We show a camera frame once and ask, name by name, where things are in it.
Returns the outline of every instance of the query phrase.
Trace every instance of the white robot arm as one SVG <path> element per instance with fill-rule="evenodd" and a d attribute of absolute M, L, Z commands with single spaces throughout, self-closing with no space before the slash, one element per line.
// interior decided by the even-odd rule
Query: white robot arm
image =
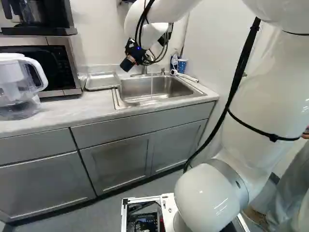
<path fill-rule="evenodd" d="M 144 49 L 201 0 L 157 0 L 144 25 Z M 282 29 L 259 67 L 240 85 L 223 123 L 223 149 L 186 172 L 175 187 L 179 215 L 193 232 L 218 232 L 262 190 L 273 167 L 309 125 L 309 1 L 243 0 L 262 20 Z M 144 0 L 128 13 L 132 37 Z"/>

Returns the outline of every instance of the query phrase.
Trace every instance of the gray cabinet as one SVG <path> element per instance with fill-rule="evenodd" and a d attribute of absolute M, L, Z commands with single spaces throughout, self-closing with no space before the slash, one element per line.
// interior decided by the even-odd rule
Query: gray cabinet
<path fill-rule="evenodd" d="M 94 198 L 77 152 L 0 167 L 0 219 L 12 221 Z"/>
<path fill-rule="evenodd" d="M 76 150 L 68 128 L 0 139 L 0 165 Z"/>
<path fill-rule="evenodd" d="M 155 133 L 151 174 L 183 164 L 197 149 L 207 120 Z"/>
<path fill-rule="evenodd" d="M 151 134 L 81 150 L 98 195 L 150 175 Z"/>
<path fill-rule="evenodd" d="M 209 118 L 215 102 L 72 127 L 79 149 Z"/>

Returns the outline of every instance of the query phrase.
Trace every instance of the person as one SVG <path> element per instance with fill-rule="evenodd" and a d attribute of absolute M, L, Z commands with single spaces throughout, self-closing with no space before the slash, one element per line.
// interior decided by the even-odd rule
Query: person
<path fill-rule="evenodd" d="M 309 127 L 302 135 L 309 139 Z M 251 207 L 243 213 L 266 232 L 298 232 L 295 222 L 303 199 L 309 193 L 309 141 L 296 154 L 277 185 L 266 215 Z"/>

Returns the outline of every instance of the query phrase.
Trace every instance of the microwave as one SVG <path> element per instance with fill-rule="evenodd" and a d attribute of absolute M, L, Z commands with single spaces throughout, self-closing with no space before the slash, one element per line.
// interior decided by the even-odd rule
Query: microwave
<path fill-rule="evenodd" d="M 47 77 L 48 87 L 39 97 L 56 97 L 82 94 L 70 36 L 0 37 L 0 53 L 21 53 L 37 60 Z M 34 80 L 39 79 L 32 66 L 28 66 Z"/>

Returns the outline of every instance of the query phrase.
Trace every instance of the stainless steel sink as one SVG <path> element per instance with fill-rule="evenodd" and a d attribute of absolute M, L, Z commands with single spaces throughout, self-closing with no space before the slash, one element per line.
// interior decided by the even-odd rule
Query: stainless steel sink
<path fill-rule="evenodd" d="M 122 79 L 121 86 L 113 90 L 116 109 L 205 95 L 181 78 L 170 75 L 134 76 Z"/>

